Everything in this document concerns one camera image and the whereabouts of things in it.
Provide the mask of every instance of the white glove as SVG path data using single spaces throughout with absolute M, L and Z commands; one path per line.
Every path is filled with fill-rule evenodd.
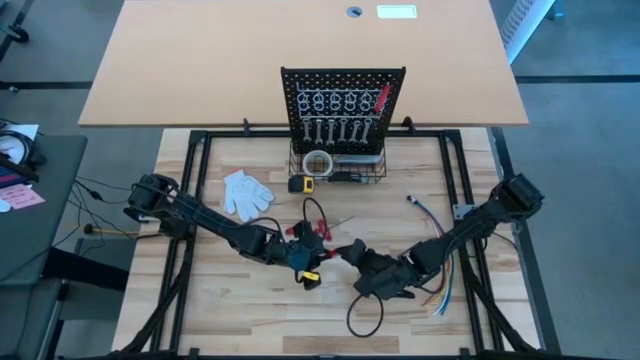
M 256 219 L 258 209 L 265 211 L 269 202 L 273 201 L 273 193 L 260 184 L 253 176 L 246 176 L 243 170 L 238 170 L 225 176 L 227 186 L 224 197 L 224 211 L 233 214 L 238 211 L 240 220 Z

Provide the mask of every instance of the gray floor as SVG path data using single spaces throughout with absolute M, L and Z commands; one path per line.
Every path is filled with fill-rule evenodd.
M 498 23 L 513 2 L 491 1 Z M 20 3 L 14 1 L 0 22 L 13 18 Z M 121 4 L 36 0 L 24 22 L 33 40 L 12 45 L 0 79 L 92 80 Z M 540 26 L 513 65 L 516 75 L 640 73 L 637 0 L 566 0 L 566 13 Z M 633 265 L 640 254 L 634 217 L 640 210 L 634 186 L 640 84 L 522 85 L 520 92 L 531 125 L 505 134 L 516 169 L 547 195 L 531 231 L 563 350 L 639 358 L 640 276 Z M 0 92 L 0 117 L 39 123 L 49 134 L 87 135 L 83 175 L 126 186 L 151 171 L 160 130 L 80 129 L 86 96 L 83 90 Z M 90 207 L 120 228 L 135 229 L 117 206 Z M 67 212 L 63 222 L 73 224 L 75 212 Z M 114 329 L 115 319 L 67 326 L 59 353 L 104 354 Z

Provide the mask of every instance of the black wire basket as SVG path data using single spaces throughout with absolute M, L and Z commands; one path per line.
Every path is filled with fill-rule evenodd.
M 296 154 L 292 141 L 289 148 L 289 176 L 306 175 L 312 176 L 316 182 L 351 182 L 359 184 L 376 184 L 380 179 L 387 176 L 384 144 L 380 155 L 376 155 L 377 158 L 374 155 L 369 155 L 370 159 L 375 159 L 375 161 L 368 163 L 350 163 L 348 160 L 353 161 L 354 155 L 329 154 L 333 160 L 333 170 L 327 175 L 322 175 L 329 165 L 327 159 L 322 156 L 313 156 L 309 159 L 307 169 L 312 175 L 306 174 L 303 167 L 305 155 L 306 153 Z

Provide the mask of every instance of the pegboard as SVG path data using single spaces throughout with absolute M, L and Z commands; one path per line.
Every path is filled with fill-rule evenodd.
M 380 154 L 405 72 L 281 68 L 294 152 Z

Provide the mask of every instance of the wooden table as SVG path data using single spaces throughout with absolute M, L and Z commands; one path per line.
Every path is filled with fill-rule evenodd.
M 405 66 L 396 124 L 528 122 L 488 0 L 130 0 L 79 123 L 286 124 L 283 66 Z
M 481 202 L 498 182 L 486 130 L 461 131 L 473 192 Z M 188 135 L 188 129 L 165 130 L 155 172 L 181 178 Z M 407 194 L 428 206 L 445 229 L 452 226 L 438 141 L 389 138 L 386 145 L 388 175 L 380 183 L 317 187 L 313 197 L 324 207 L 330 225 L 353 217 L 332 229 L 334 240 L 330 246 L 361 238 L 379 252 L 398 254 L 415 242 L 434 236 L 425 215 L 405 200 Z M 207 206 L 222 212 L 222 178 L 233 169 L 243 168 L 275 194 L 275 202 L 265 215 L 278 219 L 283 227 L 301 218 L 303 196 L 286 190 L 288 139 L 214 139 L 211 151 L 204 191 Z M 452 161 L 457 174 L 455 159 Z M 195 187 L 195 171 L 191 189 Z M 147 225 L 143 230 L 154 231 L 152 227 Z M 498 232 L 511 238 L 507 226 L 500 226 Z M 166 251 L 166 239 L 138 243 L 114 349 L 133 338 L 155 307 Z M 497 237 L 489 240 L 486 253 L 497 304 L 525 340 L 538 346 L 518 255 L 510 244 Z M 369 339 L 353 337 L 345 325 L 347 308 L 356 297 L 352 285 L 357 270 L 335 259 L 324 263 L 319 271 L 322 286 L 306 292 L 293 281 L 291 270 L 253 263 L 232 251 L 225 240 L 199 231 L 180 352 L 199 347 L 201 354 L 432 355 L 456 354 L 460 347 L 473 348 L 459 268 L 452 301 L 444 316 L 431 315 L 435 305 L 421 307 L 427 294 L 417 291 L 415 300 L 385 302 L 384 323 Z M 486 314 L 481 305 L 479 308 L 485 339 L 489 339 Z M 377 317 L 377 303 L 364 301 L 356 307 L 354 327 L 361 332 L 371 329 Z M 165 348 L 173 316 L 167 318 Z

